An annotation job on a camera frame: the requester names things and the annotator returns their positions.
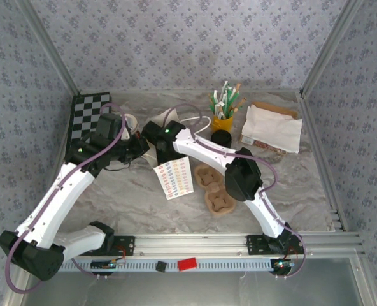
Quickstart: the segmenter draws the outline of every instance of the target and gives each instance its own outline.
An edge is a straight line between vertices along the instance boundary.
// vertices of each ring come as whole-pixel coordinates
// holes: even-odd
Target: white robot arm
[[[104,114],[101,117],[103,120],[110,121],[113,120],[113,116],[113,114]],[[108,151],[103,158],[97,159],[94,164],[89,164],[74,172],[64,185],[59,187],[60,180],[77,164],[80,164],[91,154],[98,152],[99,147],[108,144],[109,140],[105,141],[102,138],[105,133],[97,134],[100,136],[91,135],[89,143],[84,141],[77,144],[66,156],[65,163],[62,165],[53,186],[16,231],[4,231],[0,236],[0,246],[8,254],[18,237],[29,230],[30,223],[44,206],[51,193],[57,188],[60,189],[13,255],[12,261],[14,263],[39,279],[43,281],[50,279],[58,272],[61,264],[69,259],[90,250],[109,249],[111,247],[113,230],[99,222],[93,222],[86,228],[74,233],[58,233],[58,229],[77,198],[94,181],[101,169],[114,159],[128,163],[142,156],[148,150],[146,141],[152,142],[156,146],[158,158],[159,155],[164,154],[165,158],[170,160],[185,154],[210,165],[225,175],[227,192],[233,198],[243,201],[250,208],[252,214],[260,222],[267,239],[279,241],[279,246],[285,243],[280,238],[288,237],[287,233],[286,235],[283,234],[287,230],[280,225],[285,224],[285,221],[280,217],[274,218],[272,216],[272,212],[275,212],[272,204],[266,194],[260,193],[262,181],[255,161],[251,161],[251,167],[249,167],[249,164],[243,166],[237,157],[205,149],[204,146],[199,145],[200,141],[206,143],[208,147],[230,155],[236,152],[234,149],[221,147],[198,136],[194,140],[189,128],[173,121],[166,127],[159,127],[153,122],[149,122],[143,129],[143,137],[140,134],[129,135],[127,140],[120,141],[119,145]],[[244,184],[243,179],[247,179],[247,182],[251,184]]]

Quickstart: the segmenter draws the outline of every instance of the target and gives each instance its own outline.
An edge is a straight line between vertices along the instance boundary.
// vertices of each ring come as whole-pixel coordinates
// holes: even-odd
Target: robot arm
[[[201,142],[207,144],[209,147],[213,147],[217,150],[224,151],[226,153],[235,153],[236,150],[228,149],[217,145],[209,140],[201,138],[200,136],[196,136]],[[231,186],[227,184],[227,165],[232,164],[236,157],[231,156],[224,156],[219,153],[214,153],[210,150],[205,149],[204,147],[200,146],[197,142],[193,142],[191,132],[189,129],[182,129],[177,135],[176,140],[173,142],[173,147],[176,152],[185,154],[188,156],[192,156],[205,164],[210,165],[217,171],[219,171],[222,175],[225,175],[225,185],[227,188],[227,192],[236,200],[243,201],[243,198],[238,199],[234,191],[232,190]],[[280,226],[279,223],[273,219],[272,215],[267,210],[265,203],[262,201],[261,195],[259,191],[262,189],[262,185],[257,188],[256,192],[253,194],[254,199],[246,199],[243,201],[246,206],[251,210],[252,214],[257,218],[259,224],[262,227],[262,231],[265,235],[273,238],[277,238],[280,236],[284,230],[283,226]],[[271,202],[267,198],[265,193],[262,193],[267,204],[270,206],[271,210],[275,212],[274,207],[272,206]],[[285,221],[278,216],[278,219],[285,224]]]
[[[9,253],[18,237],[29,230],[32,219],[44,206],[51,193],[59,188],[60,180],[76,165],[101,151],[115,138],[119,132],[119,128],[116,127],[122,123],[122,120],[121,122],[119,120],[119,116],[110,113],[100,116],[96,132],[89,135],[89,142],[87,143],[87,138],[85,138],[71,149],[53,186],[32,214],[15,232],[4,231],[0,236],[0,246],[6,254]],[[105,155],[76,171],[60,188],[38,222],[20,242],[12,262],[42,281],[46,281],[58,272],[63,262],[71,258],[90,250],[110,250],[113,245],[114,231],[100,222],[93,222],[74,233],[57,232],[77,198],[99,175],[99,172],[108,166],[111,160],[119,160],[126,164],[142,156],[149,149],[146,140],[156,146],[157,157],[161,163],[162,160],[180,158],[185,154],[214,167],[225,175],[227,192],[236,200],[245,202],[250,208],[252,214],[260,222],[270,248],[283,252],[290,233],[277,220],[280,220],[282,224],[285,224],[285,221],[279,217],[274,218],[266,207],[269,205],[271,211],[274,212],[266,194],[259,192],[262,189],[262,180],[255,161],[221,155],[205,149],[192,139],[188,128],[174,121],[166,127],[149,122],[143,128],[142,135],[143,138],[139,133],[134,135],[126,133]],[[236,152],[202,138],[201,142],[227,154]],[[239,153],[251,155],[249,150],[244,148]]]

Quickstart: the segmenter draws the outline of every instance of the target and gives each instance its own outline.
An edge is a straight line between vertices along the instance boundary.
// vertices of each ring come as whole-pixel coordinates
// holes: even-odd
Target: yellow cup
[[[213,117],[213,122],[211,123],[211,130],[214,133],[219,129],[223,129],[224,131],[230,132],[232,127],[232,120],[234,116],[228,119],[218,119],[217,117]]]

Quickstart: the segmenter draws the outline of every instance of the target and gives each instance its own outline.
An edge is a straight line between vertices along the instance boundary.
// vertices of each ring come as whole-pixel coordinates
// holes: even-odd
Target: red object
[[[179,271],[193,269],[193,268],[197,268],[197,260],[196,260],[195,257],[189,258],[189,259],[184,259],[184,260],[178,261],[177,265],[178,265]]]

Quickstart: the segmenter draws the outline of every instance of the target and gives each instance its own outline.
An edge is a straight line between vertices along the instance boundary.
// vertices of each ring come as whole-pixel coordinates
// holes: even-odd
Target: patterned wallpaper
[[[46,191],[70,104],[14,0],[0,1],[0,234]],[[0,303],[5,260],[0,249]]]
[[[377,281],[377,0],[364,2],[309,102],[351,230]]]
[[[346,0],[32,0],[82,91],[301,88]]]

